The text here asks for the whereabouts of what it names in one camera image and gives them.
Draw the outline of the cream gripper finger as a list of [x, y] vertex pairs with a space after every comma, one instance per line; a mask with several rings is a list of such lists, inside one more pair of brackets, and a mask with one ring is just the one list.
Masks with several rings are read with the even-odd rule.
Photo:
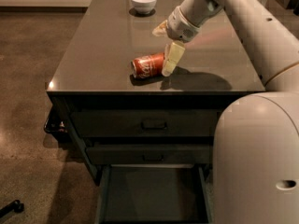
[[155, 36], [167, 36], [167, 21], [163, 21], [153, 29], [152, 34]]
[[162, 69], [162, 75], [164, 77], [169, 77], [174, 72], [184, 52], [185, 45], [181, 41], [173, 41], [171, 44], [165, 46]]

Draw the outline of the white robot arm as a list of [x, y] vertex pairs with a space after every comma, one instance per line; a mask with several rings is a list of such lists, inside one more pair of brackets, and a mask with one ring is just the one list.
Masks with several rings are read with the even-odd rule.
[[187, 43], [224, 10], [264, 90], [231, 103], [213, 146], [214, 224], [299, 224], [299, 41], [257, 0], [184, 0], [154, 31]]

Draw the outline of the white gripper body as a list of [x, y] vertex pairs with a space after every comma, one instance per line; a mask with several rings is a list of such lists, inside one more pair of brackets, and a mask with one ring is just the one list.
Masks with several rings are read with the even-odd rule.
[[166, 33], [172, 40], [183, 43], [192, 41], [198, 34], [199, 28], [192, 25], [176, 7], [166, 20]]

